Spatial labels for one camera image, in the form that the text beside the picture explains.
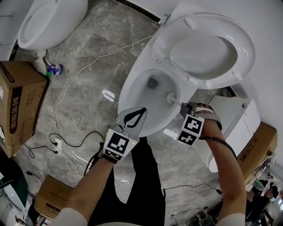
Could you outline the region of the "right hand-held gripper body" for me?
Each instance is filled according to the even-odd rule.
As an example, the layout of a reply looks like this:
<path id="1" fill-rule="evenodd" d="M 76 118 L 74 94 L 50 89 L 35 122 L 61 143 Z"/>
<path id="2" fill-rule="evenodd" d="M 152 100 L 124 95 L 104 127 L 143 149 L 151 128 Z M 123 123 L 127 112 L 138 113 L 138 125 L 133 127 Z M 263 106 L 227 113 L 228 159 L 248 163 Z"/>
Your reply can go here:
<path id="1" fill-rule="evenodd" d="M 204 119 L 195 117 L 195 104 L 187 103 L 188 114 L 184 118 L 181 130 L 177 136 L 177 141 L 186 145 L 194 145 L 200 138 Z"/>

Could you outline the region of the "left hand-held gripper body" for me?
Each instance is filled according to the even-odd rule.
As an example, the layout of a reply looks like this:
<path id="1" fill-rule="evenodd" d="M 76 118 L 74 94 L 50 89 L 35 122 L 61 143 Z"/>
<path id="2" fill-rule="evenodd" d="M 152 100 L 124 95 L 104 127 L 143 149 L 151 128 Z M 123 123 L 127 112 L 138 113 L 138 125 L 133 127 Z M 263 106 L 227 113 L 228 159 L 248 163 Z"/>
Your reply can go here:
<path id="1" fill-rule="evenodd" d="M 103 146 L 103 157 L 109 161 L 123 160 L 139 143 L 139 126 L 114 124 L 108 130 Z"/>

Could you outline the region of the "person's right hand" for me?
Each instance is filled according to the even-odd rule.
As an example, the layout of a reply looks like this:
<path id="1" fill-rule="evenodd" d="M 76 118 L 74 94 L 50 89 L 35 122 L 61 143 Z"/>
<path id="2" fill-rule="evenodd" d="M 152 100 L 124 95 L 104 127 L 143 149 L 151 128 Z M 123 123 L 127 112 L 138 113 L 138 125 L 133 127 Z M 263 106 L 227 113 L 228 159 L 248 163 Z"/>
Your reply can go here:
<path id="1" fill-rule="evenodd" d="M 214 110 L 211 106 L 202 104 L 202 103 L 195 103 L 195 117 L 201 117 L 205 121 L 211 120 L 214 121 L 219 130 L 222 130 L 222 124 L 218 115 L 215 114 Z"/>

